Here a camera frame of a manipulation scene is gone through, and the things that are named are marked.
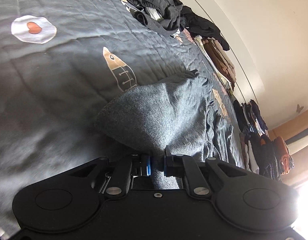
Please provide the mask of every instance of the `pile of clothes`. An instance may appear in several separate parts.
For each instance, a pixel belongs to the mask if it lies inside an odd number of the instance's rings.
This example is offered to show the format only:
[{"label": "pile of clothes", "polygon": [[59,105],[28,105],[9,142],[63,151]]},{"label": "pile of clothes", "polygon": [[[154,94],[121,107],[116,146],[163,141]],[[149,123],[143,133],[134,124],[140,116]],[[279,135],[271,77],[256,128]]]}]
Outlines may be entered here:
[{"label": "pile of clothes", "polygon": [[212,61],[211,57],[207,54],[204,45],[203,45],[203,39],[201,37],[201,35],[197,35],[194,38],[194,42],[196,43],[196,45],[198,46],[198,48],[200,49],[200,51],[202,52],[202,54],[204,55],[204,57],[207,59],[207,61],[210,63],[212,69],[214,70],[214,73],[216,74],[216,76],[218,77],[218,80],[220,81],[220,83],[223,85],[223,87],[225,88],[225,90],[228,92],[229,95],[233,95],[233,83],[231,83],[216,67],[216,65],[214,64],[214,62]]},{"label": "pile of clothes", "polygon": [[260,115],[254,100],[242,103],[233,102],[238,125],[241,130],[241,149],[245,168],[265,177],[281,180],[294,168],[293,158],[282,137],[271,141],[267,125]]},{"label": "pile of clothes", "polygon": [[205,38],[202,43],[217,70],[230,81],[232,90],[234,90],[236,83],[235,68],[222,45],[215,38]]},{"label": "pile of clothes", "polygon": [[221,36],[220,29],[204,19],[179,0],[128,0],[137,11],[133,16],[147,28],[163,35],[175,37],[185,28],[192,37],[201,35],[218,40],[224,50],[229,44]]}]

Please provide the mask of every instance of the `rocket print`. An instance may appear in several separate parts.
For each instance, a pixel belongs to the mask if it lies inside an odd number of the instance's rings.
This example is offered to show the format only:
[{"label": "rocket print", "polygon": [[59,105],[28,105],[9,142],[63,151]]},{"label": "rocket print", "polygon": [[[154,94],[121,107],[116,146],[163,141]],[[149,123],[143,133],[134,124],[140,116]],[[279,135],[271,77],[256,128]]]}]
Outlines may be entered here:
[{"label": "rocket print", "polygon": [[129,11],[131,14],[133,14],[133,12],[131,12],[131,9],[134,10],[134,12],[136,12],[134,8],[128,5],[129,2],[127,0],[121,0],[121,3],[125,5],[126,10]]},{"label": "rocket print", "polygon": [[103,56],[121,91],[124,92],[137,86],[136,76],[133,70],[124,61],[112,54],[107,47],[103,47]]}]

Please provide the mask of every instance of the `fried egg print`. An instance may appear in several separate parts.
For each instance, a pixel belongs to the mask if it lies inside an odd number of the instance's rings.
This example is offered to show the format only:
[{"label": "fried egg print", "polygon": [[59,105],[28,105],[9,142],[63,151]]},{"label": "fried egg print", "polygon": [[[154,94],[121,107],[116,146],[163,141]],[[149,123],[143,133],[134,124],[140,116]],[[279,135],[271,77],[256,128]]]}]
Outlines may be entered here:
[{"label": "fried egg print", "polygon": [[44,44],[52,40],[57,29],[44,17],[25,15],[11,24],[11,33],[23,42]]}]

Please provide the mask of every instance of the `stack of clothes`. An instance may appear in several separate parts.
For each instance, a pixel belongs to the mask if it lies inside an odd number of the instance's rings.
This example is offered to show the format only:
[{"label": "stack of clothes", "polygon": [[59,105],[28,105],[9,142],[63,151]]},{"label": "stack of clothes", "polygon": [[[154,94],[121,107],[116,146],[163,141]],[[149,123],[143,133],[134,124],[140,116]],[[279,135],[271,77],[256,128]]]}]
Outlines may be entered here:
[{"label": "stack of clothes", "polygon": [[267,125],[254,100],[241,105],[235,100],[233,105],[241,130],[245,168],[265,177],[281,180],[281,174],[287,174],[294,168],[293,158],[284,140],[281,137],[270,140]]},{"label": "stack of clothes", "polygon": [[232,85],[232,83],[218,70],[218,68],[216,67],[216,65],[212,61],[211,57],[207,54],[207,52],[204,48],[204,45],[203,45],[203,38],[201,37],[201,35],[197,35],[194,38],[194,42],[196,43],[196,45],[198,46],[198,48],[200,49],[200,51],[202,52],[204,57],[210,63],[212,69],[214,70],[214,73],[218,77],[220,83],[223,85],[225,90],[229,93],[229,95],[233,95],[233,88],[232,88],[233,85]]},{"label": "stack of clothes", "polygon": [[234,90],[234,84],[236,83],[235,68],[222,45],[215,38],[205,38],[202,43],[217,70],[230,81]]}]

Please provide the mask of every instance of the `gray fabric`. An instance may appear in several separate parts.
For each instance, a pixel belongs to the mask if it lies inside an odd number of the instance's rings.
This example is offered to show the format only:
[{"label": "gray fabric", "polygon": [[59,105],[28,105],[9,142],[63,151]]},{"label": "gray fabric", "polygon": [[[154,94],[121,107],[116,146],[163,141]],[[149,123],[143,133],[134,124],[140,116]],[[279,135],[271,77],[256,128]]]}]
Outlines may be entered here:
[{"label": "gray fabric", "polygon": [[[95,125],[118,142],[151,154],[158,170],[163,170],[167,145],[172,154],[190,155],[199,162],[207,157],[228,162],[235,151],[233,127],[211,107],[212,85],[193,70],[132,88],[108,103]],[[175,178],[162,178],[159,171],[154,185],[177,187]]]},{"label": "gray fabric", "polygon": [[[45,44],[18,40],[11,23],[24,15],[45,17],[56,36]],[[103,47],[133,70],[138,85],[186,69],[211,80],[234,127],[232,158],[243,167],[230,99],[197,46],[180,38],[147,29],[121,0],[0,0],[0,227],[9,235],[19,229],[11,205],[23,187],[100,156],[115,161],[134,152],[94,127],[100,109],[121,93]]]}]

